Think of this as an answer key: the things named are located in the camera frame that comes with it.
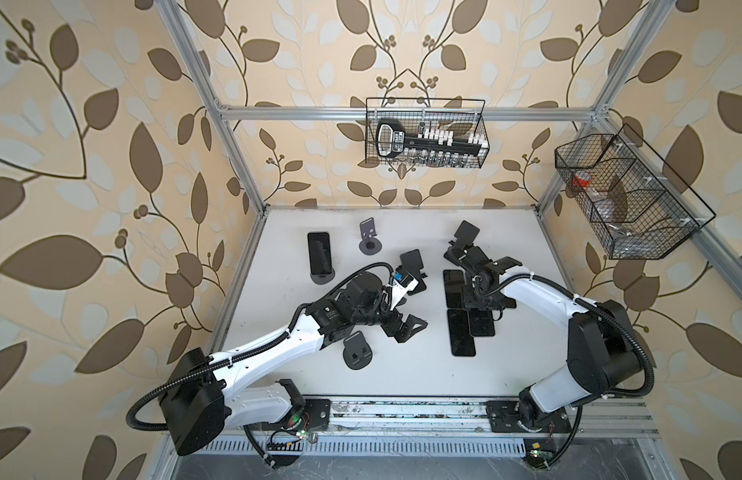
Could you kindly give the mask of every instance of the smartphone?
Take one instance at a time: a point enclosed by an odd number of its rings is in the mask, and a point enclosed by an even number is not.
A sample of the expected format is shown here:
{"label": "smartphone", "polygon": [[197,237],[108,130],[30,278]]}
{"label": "smartphone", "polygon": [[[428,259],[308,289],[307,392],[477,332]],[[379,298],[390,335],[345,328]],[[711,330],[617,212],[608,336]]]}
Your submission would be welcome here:
{"label": "smartphone", "polygon": [[469,334],[467,310],[447,310],[453,356],[475,356],[475,341]]}
{"label": "smartphone", "polygon": [[494,317],[490,310],[478,310],[471,308],[467,310],[469,319],[469,334],[472,336],[494,336]]}
{"label": "smartphone", "polygon": [[309,273],[330,274],[333,267],[331,266],[331,239],[328,232],[308,233],[307,248],[309,250]]}
{"label": "smartphone", "polygon": [[462,287],[464,284],[465,274],[462,270],[443,270],[445,306],[447,308],[464,308],[464,302],[462,302]]}

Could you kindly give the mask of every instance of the wire basket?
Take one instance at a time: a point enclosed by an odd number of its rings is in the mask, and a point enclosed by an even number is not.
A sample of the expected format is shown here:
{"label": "wire basket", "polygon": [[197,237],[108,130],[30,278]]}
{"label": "wire basket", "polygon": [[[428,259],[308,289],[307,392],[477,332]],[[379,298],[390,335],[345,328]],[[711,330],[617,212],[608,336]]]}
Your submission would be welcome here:
{"label": "wire basket", "polygon": [[[633,148],[662,160],[655,174]],[[555,168],[612,260],[658,260],[715,218],[712,208],[629,125],[616,135],[592,134],[555,149]],[[681,194],[705,210],[695,214]]]}
{"label": "wire basket", "polygon": [[423,100],[366,99],[366,159],[390,165],[481,168],[490,150],[483,121],[485,101]]}

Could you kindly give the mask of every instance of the aluminum frame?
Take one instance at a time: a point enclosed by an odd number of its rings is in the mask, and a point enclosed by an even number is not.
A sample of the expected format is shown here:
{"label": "aluminum frame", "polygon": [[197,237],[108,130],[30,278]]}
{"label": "aluminum frame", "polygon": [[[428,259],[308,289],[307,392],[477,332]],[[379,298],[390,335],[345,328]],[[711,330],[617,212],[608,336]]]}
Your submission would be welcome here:
{"label": "aluminum frame", "polygon": [[184,20],[182,20],[179,7],[174,0],[156,0],[155,4],[160,17],[163,18],[166,29],[174,39],[176,48],[179,50],[179,55],[184,60],[187,72],[195,85],[198,95],[201,97],[201,101],[203,101],[203,106],[208,112],[208,118],[219,134],[222,146],[230,156],[230,164],[233,170],[235,170],[236,176],[241,179],[242,187],[251,199],[251,206],[258,215],[263,214],[264,202],[257,188],[257,182],[254,180],[245,158],[243,158],[241,149],[237,147],[230,125],[220,115],[218,101],[216,95],[213,93],[211,80],[203,66],[200,54],[195,49],[192,37],[187,32],[187,26],[184,24]]}

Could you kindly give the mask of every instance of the black cable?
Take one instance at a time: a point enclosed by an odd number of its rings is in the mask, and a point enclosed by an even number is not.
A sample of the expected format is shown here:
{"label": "black cable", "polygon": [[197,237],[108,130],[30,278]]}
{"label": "black cable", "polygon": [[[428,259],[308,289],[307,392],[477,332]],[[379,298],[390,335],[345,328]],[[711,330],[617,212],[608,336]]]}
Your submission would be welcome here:
{"label": "black cable", "polygon": [[[547,286],[550,286],[551,288],[557,290],[558,292],[562,293],[563,295],[567,296],[569,300],[573,300],[574,294],[568,291],[564,286],[559,285],[556,282],[553,282],[552,280],[549,280],[545,278],[544,276],[538,276],[534,275],[531,276],[531,274],[515,274],[512,275],[510,278],[502,281],[492,292],[489,293],[483,293],[482,295],[490,296],[493,295],[496,292],[499,292],[500,290],[504,289],[506,286],[508,286],[510,283],[520,280],[520,279],[530,279],[537,281],[539,283],[544,283]],[[478,289],[479,285],[475,285],[475,294],[478,295]],[[638,389],[610,389],[603,392],[603,394],[612,394],[612,395],[621,395],[626,397],[642,397],[646,396],[653,388],[654,388],[654,369],[652,367],[651,360],[648,359],[648,355],[643,350],[643,347],[640,343],[638,343],[637,340],[635,340],[635,337],[627,331],[627,329],[622,326],[619,322],[616,321],[614,316],[607,312],[606,310],[592,305],[590,302],[586,302],[576,297],[575,300],[576,304],[579,306],[583,306],[590,312],[595,313],[598,318],[605,321],[609,326],[611,326],[614,330],[616,330],[619,335],[625,339],[630,346],[632,347],[633,351],[635,351],[635,355],[638,357],[638,362],[641,364],[641,368],[643,369],[643,385]]]}
{"label": "black cable", "polygon": [[568,447],[571,446],[572,442],[574,441],[574,437],[576,437],[576,433],[579,431],[579,423],[582,421],[582,410],[583,409],[584,409],[583,406],[580,406],[579,408],[576,409],[576,417],[574,418],[574,426],[572,427],[571,432],[568,434],[568,437],[566,437],[566,441],[563,442],[563,445],[558,449],[558,452],[555,452],[555,455],[552,456],[552,458],[550,458],[549,462],[544,463],[547,469],[555,465],[555,463],[558,462],[560,457],[563,456],[564,453],[566,453],[566,450],[568,450]]}

